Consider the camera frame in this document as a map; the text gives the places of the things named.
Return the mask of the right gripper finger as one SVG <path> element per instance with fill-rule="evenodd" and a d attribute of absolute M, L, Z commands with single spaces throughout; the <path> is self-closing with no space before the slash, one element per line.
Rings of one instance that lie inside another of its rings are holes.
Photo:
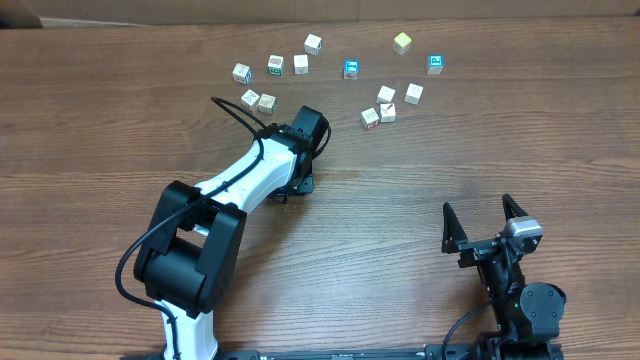
<path fill-rule="evenodd" d="M 443 219 L 441 250 L 443 253 L 457 253 L 459 246 L 468 242 L 468 237 L 448 202 L 443 204 Z"/>
<path fill-rule="evenodd" d="M 507 221 L 513 218 L 525 217 L 528 215 L 528 213 L 523 210 L 508 193 L 505 193 L 502 196 L 502 206 L 505 214 L 505 219 Z"/>

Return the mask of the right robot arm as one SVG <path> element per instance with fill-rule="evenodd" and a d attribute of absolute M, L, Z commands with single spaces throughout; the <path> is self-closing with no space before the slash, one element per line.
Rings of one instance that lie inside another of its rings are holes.
<path fill-rule="evenodd" d="M 525 280 L 520 261 L 543 237 L 540 223 L 509 195 L 502 196 L 506 224 L 493 238 L 470 241 L 450 204 L 443 205 L 441 250 L 459 254 L 461 268 L 477 269 L 498 330 L 478 337 L 471 359 L 561 359 L 559 336 L 566 294 L 549 283 Z"/>

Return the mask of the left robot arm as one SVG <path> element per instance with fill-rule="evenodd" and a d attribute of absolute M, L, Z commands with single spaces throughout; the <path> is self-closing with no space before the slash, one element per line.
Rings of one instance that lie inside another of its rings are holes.
<path fill-rule="evenodd" d="M 307 106 L 291 124 L 258 124 L 250 150 L 218 176 L 170 183 L 148 230 L 122 256 L 119 293 L 158 310 L 166 337 L 159 359 L 213 359 L 214 309 L 235 269 L 246 219 L 263 200 L 314 189 L 312 162 L 329 142 L 324 115 Z"/>

